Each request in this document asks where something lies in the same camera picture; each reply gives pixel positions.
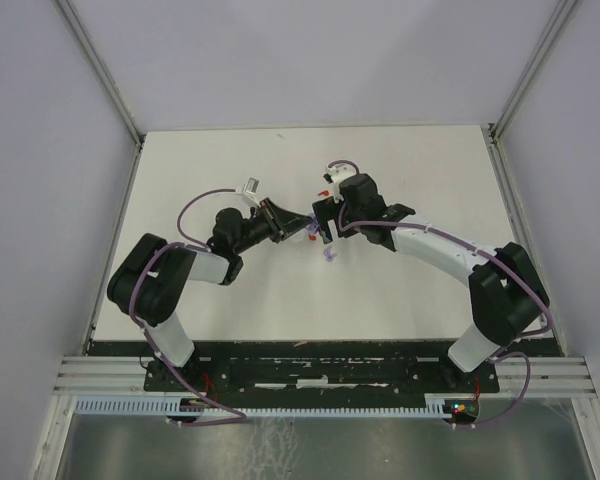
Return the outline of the lavender round charging case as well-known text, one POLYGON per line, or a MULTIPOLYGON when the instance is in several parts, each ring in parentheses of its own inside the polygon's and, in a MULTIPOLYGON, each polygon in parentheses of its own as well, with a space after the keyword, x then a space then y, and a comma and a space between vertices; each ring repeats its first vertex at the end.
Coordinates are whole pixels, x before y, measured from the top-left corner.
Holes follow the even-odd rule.
POLYGON ((310 213, 309 217, 311 222, 305 227, 305 229, 309 238, 316 239, 320 235, 319 221, 313 213, 310 213))

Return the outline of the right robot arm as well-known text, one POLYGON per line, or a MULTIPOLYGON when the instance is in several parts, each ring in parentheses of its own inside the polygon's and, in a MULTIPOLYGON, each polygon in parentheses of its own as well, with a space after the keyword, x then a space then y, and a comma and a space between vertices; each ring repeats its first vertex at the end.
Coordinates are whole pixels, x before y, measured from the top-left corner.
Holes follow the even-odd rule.
POLYGON ((283 214, 284 233, 293 235, 315 224, 325 243, 361 234, 374 245, 437 268, 468 289, 472 323, 438 368, 447 389, 466 388, 477 367, 532 336, 529 327, 538 317, 549 317, 547 292, 521 245, 485 246, 437 228, 410 207, 387 204, 367 174, 331 169, 325 177, 329 195, 314 202, 310 214, 283 214))

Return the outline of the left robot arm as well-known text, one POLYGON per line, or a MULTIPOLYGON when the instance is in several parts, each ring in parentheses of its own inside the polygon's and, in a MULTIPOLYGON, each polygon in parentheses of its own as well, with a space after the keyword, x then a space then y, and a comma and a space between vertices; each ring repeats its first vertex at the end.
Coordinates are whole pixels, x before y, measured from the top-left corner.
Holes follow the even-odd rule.
POLYGON ((178 389, 192 389, 201 378, 199 354, 176 312, 185 286, 230 285, 243 268, 246 250, 265 240, 283 242, 312 221, 266 198, 247 217, 233 207, 220 210, 204 248, 146 233, 113 273, 107 299, 140 328, 167 366, 167 379, 178 389))

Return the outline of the lavender earbud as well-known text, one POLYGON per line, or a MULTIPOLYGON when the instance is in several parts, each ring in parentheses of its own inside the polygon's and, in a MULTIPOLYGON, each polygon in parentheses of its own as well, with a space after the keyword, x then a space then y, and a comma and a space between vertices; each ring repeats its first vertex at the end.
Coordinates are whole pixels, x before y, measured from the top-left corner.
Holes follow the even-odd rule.
POLYGON ((337 254, 332 251, 331 247, 328 247, 324 250, 324 256, 327 262, 332 262, 337 257, 337 254))

